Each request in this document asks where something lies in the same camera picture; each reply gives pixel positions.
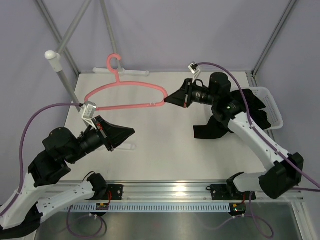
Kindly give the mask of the black shirt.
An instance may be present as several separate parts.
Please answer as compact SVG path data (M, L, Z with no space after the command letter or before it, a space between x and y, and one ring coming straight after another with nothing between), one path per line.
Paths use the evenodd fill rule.
M242 91L248 103L251 118L262 130L270 128L271 124L268 122L267 113L263 111L266 107L265 104L259 100L250 89L243 89ZM210 117L207 125L194 125L193 132L194 138L201 140L220 139L227 133L233 133L213 116Z

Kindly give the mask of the pink plastic hanger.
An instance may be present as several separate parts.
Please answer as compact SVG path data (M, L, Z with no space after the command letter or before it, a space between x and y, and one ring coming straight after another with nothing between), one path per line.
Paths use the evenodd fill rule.
M106 60L106 67L114 75L115 82L109 83L94 89L93 91L91 91L85 96L84 98L85 101L88 101L90 97L106 89L111 89L116 87L144 87L144 88L149 88L149 89L153 89L161 92L163 94L162 101L156 102L156 103L151 102L151 103L103 106L103 107L97 107L96 110L111 111L111 110L124 110L124 109L138 109L138 108L155 108L155 107L161 107L165 104L165 98L168 97L168 92L164 87L151 84L151 83L139 82L139 81L121 81L119 70L113 68L111 65L112 59L116 59L120 61L122 57L118 53L112 53L107 57L107 60Z

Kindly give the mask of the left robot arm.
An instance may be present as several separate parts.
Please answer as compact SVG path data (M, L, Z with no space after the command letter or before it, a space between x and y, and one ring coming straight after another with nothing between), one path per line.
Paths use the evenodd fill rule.
M111 124L101 116L92 121L93 125L79 137L68 128L60 127L43 140L44 151L29 165L16 201L0 207L5 211L0 217L2 240L28 236L57 212L77 202L100 200L107 195L106 180L100 173L93 173L76 187L43 198L44 193L71 172L69 164L75 164L100 147L112 152L135 133L133 128Z

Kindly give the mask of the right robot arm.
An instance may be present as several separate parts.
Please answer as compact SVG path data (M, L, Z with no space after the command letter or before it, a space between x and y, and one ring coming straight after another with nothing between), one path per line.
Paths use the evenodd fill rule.
M212 116L207 125L195 125L195 139L215 140L227 133L234 133L255 153L265 171L239 172L226 181L226 192L233 199L245 192L263 192L277 199L302 179L304 159L299 153L283 149L255 123L246 109L246 102L239 98L243 91L232 91L228 76L222 72L210 75L209 85L197 85L187 78L179 90L164 99L165 103L188 108L192 103L211 106Z

